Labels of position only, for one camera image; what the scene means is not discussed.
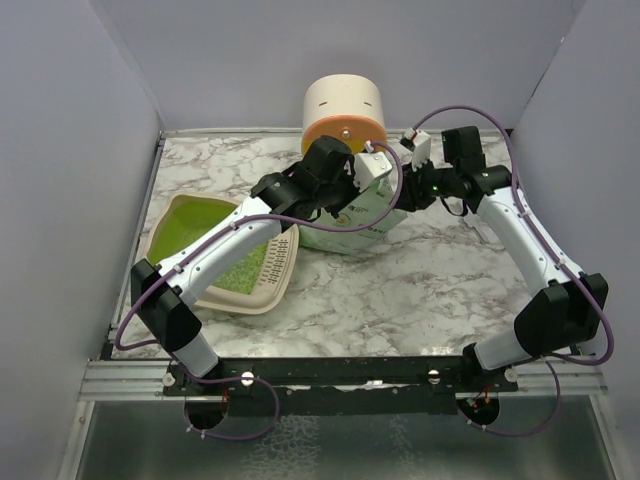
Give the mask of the grey plastic bag clip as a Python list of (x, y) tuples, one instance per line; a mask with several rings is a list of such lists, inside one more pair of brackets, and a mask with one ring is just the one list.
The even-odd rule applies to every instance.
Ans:
[(465, 220), (465, 223), (471, 229), (471, 231), (476, 235), (480, 243), (482, 244), (492, 243), (491, 235), (486, 232), (482, 222), (478, 218), (476, 218), (475, 216), (467, 217)]

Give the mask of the green cat litter pellets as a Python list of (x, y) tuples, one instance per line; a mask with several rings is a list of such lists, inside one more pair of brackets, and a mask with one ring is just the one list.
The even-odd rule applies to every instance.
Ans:
[[(223, 219), (236, 206), (228, 201), (202, 199), (187, 196), (169, 215), (164, 226), (156, 229), (154, 247), (149, 249), (148, 259), (153, 264), (170, 257), (179, 249), (195, 242)], [(267, 244), (254, 248), (232, 268), (219, 277), (213, 286), (240, 294), (250, 294), (257, 282)]]

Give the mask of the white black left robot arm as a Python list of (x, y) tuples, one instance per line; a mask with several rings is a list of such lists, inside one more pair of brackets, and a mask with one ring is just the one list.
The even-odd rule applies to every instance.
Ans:
[(155, 340), (186, 369), (186, 382), (206, 395), (220, 385), (219, 357), (201, 332), (193, 304), (222, 274), (256, 247), (293, 225), (321, 226), (316, 211), (337, 214), (369, 186), (400, 174), (397, 153), (368, 141), (352, 154), (342, 141), (322, 136), (302, 159), (263, 176), (250, 195), (218, 225), (176, 254), (131, 270), (129, 314), (138, 316)]

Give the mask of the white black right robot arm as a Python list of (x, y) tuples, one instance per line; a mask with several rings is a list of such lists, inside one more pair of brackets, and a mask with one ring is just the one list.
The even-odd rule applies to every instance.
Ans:
[(461, 200), (463, 214), (477, 215), (502, 242), (531, 296), (511, 327), (464, 348), (461, 383), (481, 391), (494, 381), (497, 369), (593, 339), (608, 295), (606, 280), (586, 274), (561, 251), (524, 193), (512, 186), (506, 166), (487, 164), (478, 129), (443, 132), (444, 168), (431, 161), (426, 132), (409, 128), (400, 143), (410, 151), (411, 162), (402, 168), (399, 208), (415, 212), (435, 201)]

